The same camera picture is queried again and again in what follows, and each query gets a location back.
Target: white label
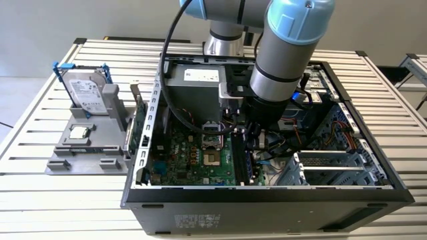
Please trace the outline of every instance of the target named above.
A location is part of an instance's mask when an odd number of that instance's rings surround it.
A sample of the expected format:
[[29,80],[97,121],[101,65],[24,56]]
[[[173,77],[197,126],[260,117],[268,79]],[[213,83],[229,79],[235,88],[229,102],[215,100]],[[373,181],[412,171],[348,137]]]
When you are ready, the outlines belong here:
[[91,80],[71,79],[69,84],[81,108],[91,114],[105,114],[107,108],[96,83]]
[[217,228],[220,219],[220,214],[176,214],[175,224],[180,229]]
[[185,69],[184,81],[219,82],[220,71],[212,69]]

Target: aluminum table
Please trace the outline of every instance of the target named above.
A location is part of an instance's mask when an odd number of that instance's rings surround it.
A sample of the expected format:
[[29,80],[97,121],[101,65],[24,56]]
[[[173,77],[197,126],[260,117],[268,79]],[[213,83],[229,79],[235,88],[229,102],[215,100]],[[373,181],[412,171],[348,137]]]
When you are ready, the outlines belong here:
[[[161,42],[87,40],[73,44],[61,62],[111,67],[119,97],[135,105],[129,83],[139,81],[151,97]],[[171,43],[171,53],[203,53],[200,44]],[[245,55],[253,49],[245,47]],[[173,239],[427,239],[427,123],[369,58],[355,51],[316,50],[352,98],[367,126],[410,188],[415,203],[351,233],[303,235],[199,235]],[[16,127],[0,145],[0,239],[152,238],[129,210],[120,209],[125,176],[48,176],[48,158],[71,112],[71,100],[55,75],[49,77]]]

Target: open computer tower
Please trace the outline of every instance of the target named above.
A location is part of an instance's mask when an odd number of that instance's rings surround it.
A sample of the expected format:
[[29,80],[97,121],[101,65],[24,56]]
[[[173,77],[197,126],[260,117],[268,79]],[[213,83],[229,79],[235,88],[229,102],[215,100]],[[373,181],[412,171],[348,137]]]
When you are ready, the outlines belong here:
[[[221,100],[232,81],[248,88],[253,64],[167,55],[171,96],[193,124],[228,124]],[[245,150],[244,102],[235,132],[195,134],[171,113],[156,76],[121,199],[148,235],[348,232],[414,202],[328,63],[311,61],[305,73],[312,108],[287,106],[261,133],[268,151]],[[263,160],[277,151],[285,154]]]

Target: motherboard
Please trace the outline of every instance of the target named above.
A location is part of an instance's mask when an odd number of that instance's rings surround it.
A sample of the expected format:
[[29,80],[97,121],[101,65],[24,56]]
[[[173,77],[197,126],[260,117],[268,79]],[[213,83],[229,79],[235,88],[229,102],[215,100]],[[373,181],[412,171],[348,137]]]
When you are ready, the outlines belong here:
[[[229,136],[196,134],[175,122],[169,138],[167,156],[153,162],[152,185],[236,185]],[[209,147],[207,142],[220,144]]]

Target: floor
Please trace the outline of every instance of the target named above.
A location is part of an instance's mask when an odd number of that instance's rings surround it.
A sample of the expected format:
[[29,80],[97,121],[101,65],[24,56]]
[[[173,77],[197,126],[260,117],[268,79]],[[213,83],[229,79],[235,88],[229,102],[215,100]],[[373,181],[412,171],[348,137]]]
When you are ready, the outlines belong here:
[[[0,77],[0,122],[13,126],[48,78]],[[0,124],[0,143],[11,128]]]

